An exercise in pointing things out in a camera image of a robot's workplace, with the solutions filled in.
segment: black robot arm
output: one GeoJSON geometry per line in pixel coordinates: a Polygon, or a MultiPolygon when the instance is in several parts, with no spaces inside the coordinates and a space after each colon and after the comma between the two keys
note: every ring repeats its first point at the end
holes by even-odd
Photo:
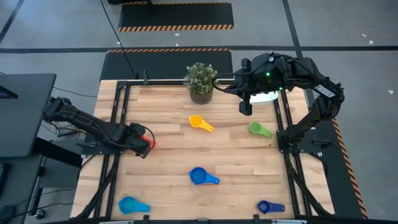
{"type": "Polygon", "coordinates": [[[287,128],[287,142],[296,146],[304,134],[321,120],[334,118],[344,101],[341,84],[335,84],[329,77],[323,76],[310,58],[293,58],[282,54],[263,54],[252,62],[242,59],[242,69],[234,73],[234,84],[225,89],[213,86],[225,93],[238,95],[243,99],[239,111],[246,116],[252,114],[251,95],[288,90],[294,87],[313,89],[319,97],[312,105],[312,110],[297,124],[287,128]]]}
{"type": "Polygon", "coordinates": [[[138,123],[106,122],[74,107],[67,98],[50,98],[44,109],[44,121],[67,121],[95,136],[96,140],[115,150],[131,149],[137,156],[148,155],[150,143],[141,138],[146,128],[138,123]]]}

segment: gray floor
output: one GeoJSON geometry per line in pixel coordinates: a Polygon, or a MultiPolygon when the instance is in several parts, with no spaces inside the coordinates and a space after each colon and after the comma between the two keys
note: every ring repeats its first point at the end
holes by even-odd
{"type": "MultiPolygon", "coordinates": [[[[177,0],[154,0],[175,2],[177,0]]],[[[18,0],[0,1],[0,29],[18,0]]],[[[119,33],[126,47],[203,45],[292,46],[282,1],[233,0],[233,30],[119,33]]],[[[396,0],[289,0],[302,46],[398,45],[396,0]]],[[[121,6],[109,6],[116,26],[121,6]]],[[[0,49],[118,47],[100,0],[25,0],[0,49]]],[[[233,51],[234,68],[243,57],[261,51],[233,51]]],[[[398,151],[394,147],[398,122],[398,52],[304,52],[320,71],[345,87],[346,101],[338,115],[354,173],[370,218],[398,220],[398,151]]],[[[104,53],[0,54],[0,72],[57,74],[56,86],[95,95],[104,53]]],[[[73,104],[93,112],[94,98],[54,90],[73,104]]],[[[56,139],[46,129],[39,136],[56,139]]],[[[45,197],[41,203],[72,202],[74,192],[45,197]]],[[[65,220],[70,207],[47,209],[41,222],[65,220]]],[[[37,221],[29,217],[27,223],[37,221]]]]}

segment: green measuring cup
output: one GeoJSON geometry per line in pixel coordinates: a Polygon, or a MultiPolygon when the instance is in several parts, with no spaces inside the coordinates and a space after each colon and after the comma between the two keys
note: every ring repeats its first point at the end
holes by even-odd
{"type": "Polygon", "coordinates": [[[265,137],[272,138],[272,133],[258,122],[251,122],[249,126],[252,133],[262,134],[265,137]]]}

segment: computer monitor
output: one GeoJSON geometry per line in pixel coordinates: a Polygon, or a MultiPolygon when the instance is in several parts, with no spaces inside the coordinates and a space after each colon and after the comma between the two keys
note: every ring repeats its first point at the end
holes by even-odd
{"type": "Polygon", "coordinates": [[[0,85],[0,99],[17,99],[18,95],[0,85]]]}

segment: wooden table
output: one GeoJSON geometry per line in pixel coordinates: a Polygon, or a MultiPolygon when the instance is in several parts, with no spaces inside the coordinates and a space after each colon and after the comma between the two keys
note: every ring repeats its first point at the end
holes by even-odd
{"type": "MultiPolygon", "coordinates": [[[[106,121],[111,116],[116,82],[100,84],[94,115],[106,121]]],[[[296,123],[308,113],[303,90],[296,88],[287,97],[296,123]]],[[[148,215],[155,220],[250,219],[259,213],[256,204],[260,200],[285,205],[285,212],[260,214],[261,218],[293,218],[287,173],[276,135],[267,139],[249,132],[248,124],[258,121],[275,134],[274,105],[254,106],[253,115],[244,116],[239,113],[239,102],[237,96],[215,91],[209,104],[196,105],[184,86],[132,86],[126,122],[150,128],[157,146],[146,159],[136,157],[132,151],[121,156],[112,219],[141,220],[146,214],[122,215],[117,204],[125,195],[151,205],[148,215]],[[193,114],[210,123],[214,132],[191,128],[188,117],[193,114]],[[188,172],[196,166],[219,177],[220,185],[194,186],[188,172]]],[[[284,111],[282,117],[286,127],[284,111]]],[[[301,157],[308,188],[333,213],[321,162],[307,154],[301,157]]],[[[96,192],[102,161],[103,156],[96,156],[81,171],[73,217],[96,192]]],[[[296,189],[304,214],[302,196],[296,189]]],[[[106,192],[103,197],[102,215],[107,195],[106,192]]]]}

